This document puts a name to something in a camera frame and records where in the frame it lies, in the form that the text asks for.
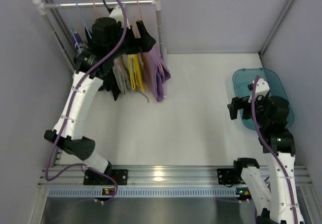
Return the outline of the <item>purple trousers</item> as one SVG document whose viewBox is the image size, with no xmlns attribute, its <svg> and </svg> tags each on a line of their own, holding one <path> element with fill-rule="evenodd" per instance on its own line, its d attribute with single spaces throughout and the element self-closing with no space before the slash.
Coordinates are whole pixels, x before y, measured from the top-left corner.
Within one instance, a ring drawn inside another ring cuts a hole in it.
<svg viewBox="0 0 322 224">
<path fill-rule="evenodd" d="M 171 73 L 164 61 L 153 49 L 140 54 L 143 63 L 143 80 L 157 102 L 164 99 L 163 84 L 171 78 Z"/>
</svg>

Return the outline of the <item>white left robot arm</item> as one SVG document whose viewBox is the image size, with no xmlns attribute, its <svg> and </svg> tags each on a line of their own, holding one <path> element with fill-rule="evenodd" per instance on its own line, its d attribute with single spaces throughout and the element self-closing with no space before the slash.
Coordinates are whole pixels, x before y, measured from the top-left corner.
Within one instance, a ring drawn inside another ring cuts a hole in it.
<svg viewBox="0 0 322 224">
<path fill-rule="evenodd" d="M 76 69 L 67 102 L 52 130 L 44 138 L 60 150 L 79 159 L 94 172 L 110 175 L 112 165 L 96 150 L 94 140 L 84 136 L 85 122 L 96 93 L 117 86 L 113 73 L 115 59 L 123 55 L 149 52 L 156 40 L 148 33 L 142 20 L 136 21 L 137 38 L 131 25 L 111 17 L 95 20 L 86 33 L 87 45 L 75 59 Z"/>
</svg>

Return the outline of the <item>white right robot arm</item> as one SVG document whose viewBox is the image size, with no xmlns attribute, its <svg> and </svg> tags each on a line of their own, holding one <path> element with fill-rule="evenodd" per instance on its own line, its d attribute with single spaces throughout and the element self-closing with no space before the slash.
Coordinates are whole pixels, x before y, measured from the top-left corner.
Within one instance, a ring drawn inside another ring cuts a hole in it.
<svg viewBox="0 0 322 224">
<path fill-rule="evenodd" d="M 227 107 L 232 120 L 243 110 L 243 117 L 254 122 L 267 162 L 269 176 L 264 180 L 256 159 L 234 161 L 234 170 L 255 204 L 256 223 L 304 223 L 295 185 L 295 141 L 286 127 L 289 102 L 259 95 L 255 100 L 235 97 Z"/>
</svg>

